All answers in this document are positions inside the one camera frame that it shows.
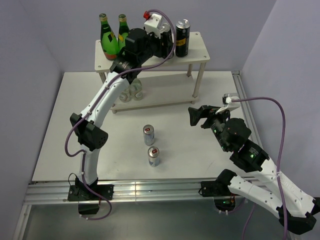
aluminum can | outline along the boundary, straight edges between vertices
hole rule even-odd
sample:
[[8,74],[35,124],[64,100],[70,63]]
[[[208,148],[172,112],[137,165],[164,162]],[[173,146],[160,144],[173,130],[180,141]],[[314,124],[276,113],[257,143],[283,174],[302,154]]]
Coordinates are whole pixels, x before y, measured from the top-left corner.
[[156,167],[160,163],[159,148],[152,146],[148,149],[148,160],[151,167]]
[[175,25],[176,45],[175,55],[183,58],[188,55],[189,38],[190,38],[190,24],[187,19],[180,20]]
[[144,143],[147,146],[151,146],[155,142],[155,129],[152,125],[145,125],[143,127]]

lower shelf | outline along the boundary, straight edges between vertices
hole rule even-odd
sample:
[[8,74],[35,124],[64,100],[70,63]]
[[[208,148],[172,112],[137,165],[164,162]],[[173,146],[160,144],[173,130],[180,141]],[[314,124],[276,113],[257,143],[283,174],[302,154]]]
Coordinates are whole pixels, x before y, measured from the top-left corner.
[[111,110],[125,111],[133,109],[144,109],[164,105],[191,103],[199,97],[192,97],[195,81],[187,73],[174,72],[159,75],[159,72],[142,72],[139,79],[142,83],[143,99],[129,102],[121,102],[117,99]]

black can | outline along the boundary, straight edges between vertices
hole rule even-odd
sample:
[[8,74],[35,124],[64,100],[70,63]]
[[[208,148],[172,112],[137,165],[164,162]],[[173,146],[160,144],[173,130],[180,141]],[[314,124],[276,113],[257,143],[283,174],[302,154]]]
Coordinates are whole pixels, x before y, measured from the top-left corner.
[[190,24],[187,19],[180,20],[175,25],[176,29],[176,45],[175,55],[183,58],[188,55],[189,38],[190,38]]

green glass bottle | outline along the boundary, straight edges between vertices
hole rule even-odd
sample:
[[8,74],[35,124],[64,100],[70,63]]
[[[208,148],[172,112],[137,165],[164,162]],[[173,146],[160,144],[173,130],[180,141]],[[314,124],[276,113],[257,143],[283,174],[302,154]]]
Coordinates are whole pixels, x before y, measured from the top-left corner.
[[103,53],[107,59],[114,60],[120,51],[117,39],[108,23],[107,15],[105,13],[101,13],[99,15],[99,19],[101,22],[100,41]]
[[126,37],[129,33],[129,26],[127,24],[127,17],[124,14],[119,15],[119,34],[118,34],[118,46],[121,50],[126,45]]

shelf leg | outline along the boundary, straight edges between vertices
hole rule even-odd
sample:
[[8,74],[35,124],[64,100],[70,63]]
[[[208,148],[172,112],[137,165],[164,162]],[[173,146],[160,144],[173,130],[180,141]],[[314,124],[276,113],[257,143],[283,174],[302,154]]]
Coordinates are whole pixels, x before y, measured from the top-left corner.
[[105,73],[104,72],[99,72],[99,76],[101,78],[102,83],[104,84],[106,79],[107,79]]
[[198,76],[196,77],[195,87],[194,87],[194,91],[193,91],[193,95],[192,95],[192,97],[194,97],[194,98],[198,97],[199,88],[200,88],[200,85],[201,85],[202,77],[204,75],[205,67],[206,67],[206,63],[205,62],[200,64],[200,69],[199,69],[199,72],[198,72]]
[[193,64],[189,64],[188,72],[186,73],[186,75],[187,75],[188,77],[191,76],[191,72],[192,72],[192,67],[193,67],[193,66],[194,66]]
[[116,114],[116,113],[117,113],[117,110],[112,110],[112,113],[113,113],[113,114]]

